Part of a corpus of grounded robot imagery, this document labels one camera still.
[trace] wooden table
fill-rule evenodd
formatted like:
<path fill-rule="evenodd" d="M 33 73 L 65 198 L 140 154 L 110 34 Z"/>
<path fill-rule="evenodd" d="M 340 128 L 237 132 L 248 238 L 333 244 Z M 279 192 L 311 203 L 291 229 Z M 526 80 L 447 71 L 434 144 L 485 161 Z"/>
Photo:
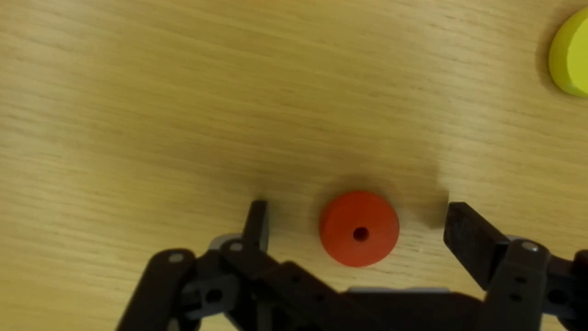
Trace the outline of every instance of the wooden table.
<path fill-rule="evenodd" d="M 441 242 L 447 200 L 572 257 L 588 102 L 546 53 L 581 5 L 0 1 L 0 328 L 114 328 L 151 253 L 202 253 L 254 196 L 272 202 L 270 253 L 336 288 L 480 293 Z M 318 240 L 320 207 L 353 187 L 403 222 L 360 270 Z"/>

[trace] yellow object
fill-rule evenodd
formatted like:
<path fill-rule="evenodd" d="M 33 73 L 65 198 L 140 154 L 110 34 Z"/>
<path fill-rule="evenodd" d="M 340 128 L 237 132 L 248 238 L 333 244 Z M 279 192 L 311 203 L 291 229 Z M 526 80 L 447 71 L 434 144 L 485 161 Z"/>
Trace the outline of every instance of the yellow object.
<path fill-rule="evenodd" d="M 551 76 L 566 93 L 588 97 L 588 7 L 559 30 L 550 53 Z"/>

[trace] wood grain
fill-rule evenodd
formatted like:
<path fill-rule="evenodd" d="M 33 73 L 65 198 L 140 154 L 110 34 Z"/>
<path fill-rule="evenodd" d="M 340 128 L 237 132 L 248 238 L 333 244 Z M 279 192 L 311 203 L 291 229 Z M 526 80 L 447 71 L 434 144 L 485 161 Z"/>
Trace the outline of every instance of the wood grain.
<path fill-rule="evenodd" d="M 441 242 L 449 198 L 570 257 L 588 102 L 555 89 L 546 49 L 581 3 L 2 0 L 0 328 L 114 328 L 151 253 L 204 251 L 259 194 L 270 251 L 336 288 L 480 293 Z M 403 222 L 362 270 L 316 233 L 351 187 Z"/>

